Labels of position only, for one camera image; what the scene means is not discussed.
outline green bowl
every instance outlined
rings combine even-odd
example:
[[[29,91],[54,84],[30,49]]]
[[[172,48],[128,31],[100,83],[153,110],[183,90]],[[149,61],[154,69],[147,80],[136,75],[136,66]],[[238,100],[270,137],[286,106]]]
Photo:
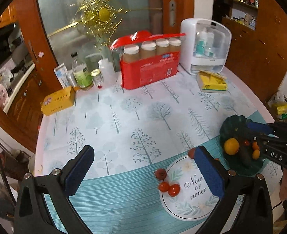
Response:
[[[224,143],[230,138],[235,138],[238,141],[244,140],[243,128],[246,127],[246,124],[252,120],[245,118],[243,115],[233,115],[228,117],[223,122],[220,128],[220,145],[224,148]],[[252,155],[253,149],[250,146],[248,152]],[[249,167],[246,167],[242,164],[241,159],[238,154],[230,156],[223,150],[224,158],[228,161],[228,164],[231,169],[235,170],[241,176],[255,176],[256,173],[262,168],[264,163],[264,158],[259,157],[257,160],[252,159]]]

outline table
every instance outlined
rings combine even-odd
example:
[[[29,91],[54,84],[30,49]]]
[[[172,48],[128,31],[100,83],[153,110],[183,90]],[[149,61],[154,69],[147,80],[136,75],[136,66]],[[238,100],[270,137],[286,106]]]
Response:
[[[222,162],[218,134],[228,116],[274,122],[261,101],[227,68],[225,94],[200,92],[194,76],[178,70],[173,77],[133,91],[122,89],[119,77],[112,87],[78,92],[72,108],[43,118],[35,175],[62,168],[84,144],[95,149],[92,167],[70,198],[94,233],[194,233],[206,218],[184,222],[170,216],[160,202],[153,171],[200,144]],[[282,172],[270,162],[262,173],[272,194]],[[64,231],[48,198],[47,204],[56,226]],[[224,230],[231,227],[228,222]]]

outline metal screw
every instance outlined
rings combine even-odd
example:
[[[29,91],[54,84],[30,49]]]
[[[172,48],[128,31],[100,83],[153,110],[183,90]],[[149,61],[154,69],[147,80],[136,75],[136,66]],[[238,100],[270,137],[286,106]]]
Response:
[[[260,180],[264,179],[264,176],[261,173],[257,173],[256,177]]]
[[[60,169],[58,169],[58,168],[53,169],[53,171],[52,171],[52,174],[53,174],[54,176],[58,175],[59,173],[60,173]]]
[[[26,173],[25,175],[24,175],[24,178],[25,179],[28,179],[28,178],[30,178],[31,177],[31,173]]]
[[[236,175],[236,171],[235,170],[228,170],[228,175],[231,177],[234,177]]]

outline jar lid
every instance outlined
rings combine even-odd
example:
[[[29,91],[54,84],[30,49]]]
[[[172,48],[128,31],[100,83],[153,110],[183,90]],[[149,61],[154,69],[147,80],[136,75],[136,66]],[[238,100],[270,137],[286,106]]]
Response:
[[[139,46],[134,44],[129,44],[124,47],[125,54],[137,54],[139,52]]]
[[[158,39],[157,40],[157,46],[159,47],[168,47],[169,41],[167,39]]]
[[[180,40],[180,39],[177,39],[177,38],[170,38],[170,39],[169,39],[169,43],[170,43],[172,46],[180,46],[180,45],[181,45],[181,40]]]
[[[152,41],[144,41],[141,44],[141,48],[143,50],[147,50],[147,51],[153,51],[153,50],[155,50],[155,47],[156,47],[156,44]]]

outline gold sun ornament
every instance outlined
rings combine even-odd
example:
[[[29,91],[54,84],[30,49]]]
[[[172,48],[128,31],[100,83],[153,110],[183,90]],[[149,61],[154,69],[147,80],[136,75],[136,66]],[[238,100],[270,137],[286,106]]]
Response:
[[[77,10],[74,21],[78,30],[96,37],[96,46],[107,46],[122,22],[122,14],[129,12],[115,8],[113,0],[84,0]]]

